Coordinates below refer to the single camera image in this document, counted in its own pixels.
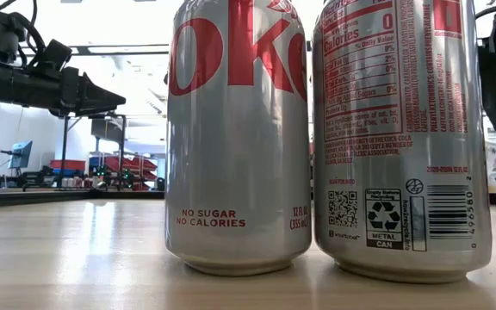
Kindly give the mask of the computer monitor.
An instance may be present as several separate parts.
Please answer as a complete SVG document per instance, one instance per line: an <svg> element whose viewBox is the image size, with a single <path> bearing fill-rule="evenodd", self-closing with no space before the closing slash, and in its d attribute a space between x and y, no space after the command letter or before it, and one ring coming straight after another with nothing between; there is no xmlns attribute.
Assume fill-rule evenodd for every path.
<svg viewBox="0 0 496 310"><path fill-rule="evenodd" d="M33 141L18 142L12 146L9 168L23 169L28 167Z"/></svg>

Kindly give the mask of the grey hanging box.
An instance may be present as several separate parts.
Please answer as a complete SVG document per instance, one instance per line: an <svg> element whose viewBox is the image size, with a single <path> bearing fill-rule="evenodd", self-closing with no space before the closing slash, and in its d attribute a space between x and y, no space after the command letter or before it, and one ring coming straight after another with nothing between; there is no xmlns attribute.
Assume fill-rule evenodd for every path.
<svg viewBox="0 0 496 310"><path fill-rule="evenodd" d="M93 119L90 133L101 140L121 143L123 129L117 120Z"/></svg>

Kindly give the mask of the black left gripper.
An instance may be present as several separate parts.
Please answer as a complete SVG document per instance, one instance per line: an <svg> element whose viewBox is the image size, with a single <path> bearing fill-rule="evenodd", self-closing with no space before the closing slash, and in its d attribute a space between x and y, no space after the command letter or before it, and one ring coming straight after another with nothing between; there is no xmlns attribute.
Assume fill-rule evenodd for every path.
<svg viewBox="0 0 496 310"><path fill-rule="evenodd" d="M81 107L86 110L81 110L80 116L107 116L114 115L126 98L97 86L86 73L80 77L75 67L65 67L54 76L15 68L13 103L51 110L57 115L77 113Z"/></svg>

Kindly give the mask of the black metal table frame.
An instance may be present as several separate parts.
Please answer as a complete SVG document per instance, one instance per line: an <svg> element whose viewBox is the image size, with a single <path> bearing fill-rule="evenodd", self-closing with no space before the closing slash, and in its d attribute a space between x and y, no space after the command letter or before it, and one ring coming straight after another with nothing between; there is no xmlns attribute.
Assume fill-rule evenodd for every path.
<svg viewBox="0 0 496 310"><path fill-rule="evenodd" d="M161 202L165 192L127 192L101 190L67 190L46 192L10 192L0 193L0 207L39 204L49 202L74 202L85 200L144 200Z"/></svg>

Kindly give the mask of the silver Diet Coke can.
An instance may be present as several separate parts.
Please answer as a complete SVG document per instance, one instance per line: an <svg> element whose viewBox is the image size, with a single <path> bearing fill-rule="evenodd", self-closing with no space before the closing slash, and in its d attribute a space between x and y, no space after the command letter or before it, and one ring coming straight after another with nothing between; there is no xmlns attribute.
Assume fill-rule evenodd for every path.
<svg viewBox="0 0 496 310"><path fill-rule="evenodd" d="M304 28L290 0L183 0L170 45L165 244L218 276L312 242Z"/></svg>
<svg viewBox="0 0 496 310"><path fill-rule="evenodd" d="M325 0L314 233L342 269L456 282L492 256L473 0Z"/></svg>

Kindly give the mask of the red storage bin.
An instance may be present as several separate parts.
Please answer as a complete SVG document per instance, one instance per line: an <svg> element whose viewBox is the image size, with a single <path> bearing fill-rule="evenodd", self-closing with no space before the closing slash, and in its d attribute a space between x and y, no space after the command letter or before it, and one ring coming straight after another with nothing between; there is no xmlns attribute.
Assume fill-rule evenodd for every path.
<svg viewBox="0 0 496 310"><path fill-rule="evenodd" d="M84 160L76 159L53 159L50 161L50 167L54 170L72 170L72 171L84 171L86 167L86 162Z"/></svg>

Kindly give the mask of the red blue shelving cart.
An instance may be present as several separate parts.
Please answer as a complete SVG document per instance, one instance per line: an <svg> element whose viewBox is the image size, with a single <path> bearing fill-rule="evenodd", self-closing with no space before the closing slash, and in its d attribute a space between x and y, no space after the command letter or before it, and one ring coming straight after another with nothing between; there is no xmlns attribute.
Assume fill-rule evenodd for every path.
<svg viewBox="0 0 496 310"><path fill-rule="evenodd" d="M101 153L91 155L88 176L93 184L104 182L109 187L132 191L150 191L157 187L157 169L149 158L142 155Z"/></svg>

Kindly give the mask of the black background rack frame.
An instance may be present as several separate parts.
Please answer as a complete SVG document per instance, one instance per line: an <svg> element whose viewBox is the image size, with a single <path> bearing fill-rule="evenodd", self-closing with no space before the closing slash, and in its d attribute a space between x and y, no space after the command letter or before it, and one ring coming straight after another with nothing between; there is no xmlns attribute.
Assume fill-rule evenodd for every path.
<svg viewBox="0 0 496 310"><path fill-rule="evenodd" d="M118 151L118 170L117 170L117 179L118 179L118 190L122 190L122 181L123 181L123 159L124 159L124 147L125 147L125 137L126 137L126 126L127 126L127 117L124 114L116 114L115 112L107 112L105 114L93 114L93 115L74 115L74 116L63 116L64 120L64 130L63 130L63 143L62 143L62 151L61 151L61 159L60 159L60 171L57 177L57 188L60 189L62 187L62 181L64 179L65 172L65 161L66 161L66 150L67 150L67 139L68 132L75 127L75 125L81 121L83 118L90 120L118 120L121 119L121 137L119 140L119 151Z"/></svg>

